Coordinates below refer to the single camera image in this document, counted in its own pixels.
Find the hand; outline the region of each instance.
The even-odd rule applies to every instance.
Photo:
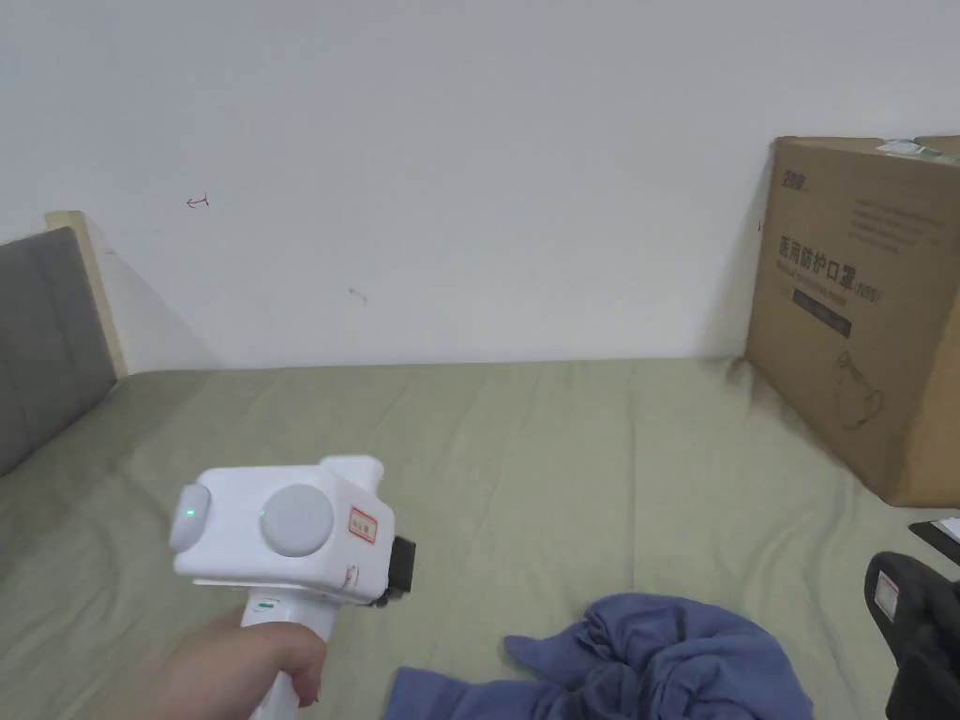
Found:
[[[240,608],[215,620],[174,653],[157,674],[140,717],[248,720],[278,672],[293,678],[301,708],[317,702],[326,643],[296,623],[241,628],[242,614]]]

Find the gray headboard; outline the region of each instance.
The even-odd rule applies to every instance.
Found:
[[[80,234],[88,245],[85,225]],[[82,252],[82,244],[64,227],[0,246],[0,475],[117,380],[91,286],[92,251]],[[94,280],[99,285],[99,275]]]

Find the cardboard box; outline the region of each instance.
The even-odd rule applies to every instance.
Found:
[[[777,141],[747,358],[884,500],[960,507],[960,137],[918,140]]]

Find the black object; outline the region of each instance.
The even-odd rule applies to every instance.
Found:
[[[417,555],[417,544],[397,535],[394,537],[394,547],[390,551],[390,567],[387,570],[387,589],[372,605],[382,608],[391,600],[397,600],[405,593],[410,592],[414,583],[414,557]]]
[[[918,538],[960,565],[960,542],[954,540],[932,522],[914,522],[907,527]]]
[[[887,717],[960,718],[960,584],[883,552],[870,560],[864,594],[898,667]]]

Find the device handle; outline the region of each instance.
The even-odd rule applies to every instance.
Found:
[[[280,588],[252,588],[240,624],[243,627],[264,622],[296,622],[310,628],[329,642],[333,620],[340,606],[322,595]],[[300,697],[293,680],[278,673],[251,720],[294,720]]]

